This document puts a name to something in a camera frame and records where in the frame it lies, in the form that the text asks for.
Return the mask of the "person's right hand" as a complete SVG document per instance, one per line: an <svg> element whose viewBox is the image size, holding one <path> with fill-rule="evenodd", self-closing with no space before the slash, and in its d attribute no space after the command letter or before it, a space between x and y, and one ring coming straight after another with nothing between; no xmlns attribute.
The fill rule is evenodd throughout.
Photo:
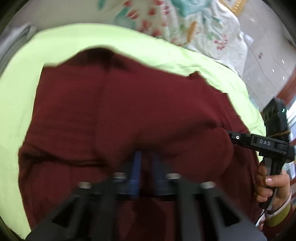
<svg viewBox="0 0 296 241"><path fill-rule="evenodd" d="M279 175L268 175L265 162L261 161L255 176L255 196L259 203L274 197L270 213L280 209L290 197L290 177L282 169Z"/></svg>

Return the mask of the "right forearm red sleeve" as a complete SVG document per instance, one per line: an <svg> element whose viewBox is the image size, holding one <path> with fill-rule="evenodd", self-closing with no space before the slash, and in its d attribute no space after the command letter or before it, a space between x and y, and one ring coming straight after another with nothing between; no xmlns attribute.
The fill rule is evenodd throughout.
<svg viewBox="0 0 296 241"><path fill-rule="evenodd" d="M262 231L267 240L295 240L295 205L290 200L273 214L265 215Z"/></svg>

